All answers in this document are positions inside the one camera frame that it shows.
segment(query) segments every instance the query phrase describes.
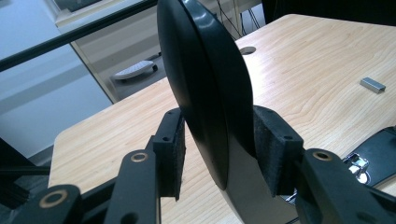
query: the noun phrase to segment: black cable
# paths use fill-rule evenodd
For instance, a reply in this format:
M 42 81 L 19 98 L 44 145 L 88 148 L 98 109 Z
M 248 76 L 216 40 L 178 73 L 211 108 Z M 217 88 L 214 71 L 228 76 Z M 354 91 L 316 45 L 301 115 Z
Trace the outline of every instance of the black cable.
M 220 9 L 220 15 L 221 15 L 221 13 L 223 13 L 224 16 L 225 16 L 225 18 L 227 18 L 227 21 L 233 26 L 233 28 L 235 29 L 235 31 L 238 33 L 239 37 L 242 37 L 241 34 L 239 33 L 238 29 L 236 29 L 236 27 L 235 27 L 235 26 L 233 25 L 233 23 L 231 22 L 230 18 L 228 18 L 228 16 L 227 16 L 227 15 L 225 14 L 225 12 L 223 11 L 223 9 L 222 9 L 222 7 L 221 7 L 221 5 L 220 5 L 219 0 L 217 0 L 217 1 L 218 1 L 219 9 Z
M 276 0 L 276 2 L 275 2 L 275 8 L 274 8 L 273 21 L 275 20 L 275 14 L 276 14 L 276 10 L 277 10 L 277 0 Z
M 260 24 L 256 19 L 256 15 L 254 14 L 253 10 L 251 10 L 251 14 L 253 15 L 254 21 L 257 23 L 257 26 L 260 28 Z
M 220 10 L 220 17 L 221 17 L 221 23 L 224 25 L 224 21 L 222 19 L 222 14 L 221 14 L 221 5 L 220 5 L 220 0 L 217 0 L 218 5 L 219 5 L 219 10 Z
M 251 24 L 250 32 L 253 32 L 254 31 L 254 21 L 253 21 L 253 17 L 250 15 L 250 13 L 249 13 L 249 16 L 250 16 L 250 24 Z
M 254 13 L 251 9 L 248 10 L 248 13 L 250 14 L 250 18 L 253 20 L 254 25 L 256 26 L 256 29 L 260 28 L 259 23 L 256 20 L 256 16 L 254 16 Z
M 235 37 L 233 37 L 233 35 L 232 35 L 232 34 L 230 34 L 230 36 L 233 38 L 233 40 L 236 40 L 236 38 L 235 38 Z
M 294 219 L 288 221 L 288 222 L 285 223 L 285 224 L 292 224 L 292 223 L 295 223 L 295 222 L 297 222 L 297 221 L 299 221 L 299 220 L 300 220 L 300 219 L 299 219 L 298 217 L 296 217 L 296 218 L 294 218 Z
M 242 25 L 242 35 L 247 35 L 247 31 L 245 30 L 245 25 L 244 25 L 244 17 L 241 14 L 239 14 L 241 16 L 241 25 Z

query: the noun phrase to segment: wood grain surface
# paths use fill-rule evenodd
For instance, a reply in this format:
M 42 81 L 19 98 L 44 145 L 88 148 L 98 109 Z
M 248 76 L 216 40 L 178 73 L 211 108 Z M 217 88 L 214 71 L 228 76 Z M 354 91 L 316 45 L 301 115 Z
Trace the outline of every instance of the wood grain surface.
M 305 148 L 345 157 L 370 135 L 396 125 L 395 39 L 394 27 L 288 15 L 236 44 L 256 48 L 244 56 L 254 103 L 280 114 Z M 387 86 L 385 92 L 365 89 L 364 77 Z M 74 184 L 85 192 L 116 176 L 122 157 L 144 148 L 163 113 L 174 107 L 163 79 L 65 130 L 55 142 L 49 185 Z M 162 199 L 163 223 L 239 223 L 186 135 L 180 200 Z M 381 189 L 396 195 L 389 183 Z

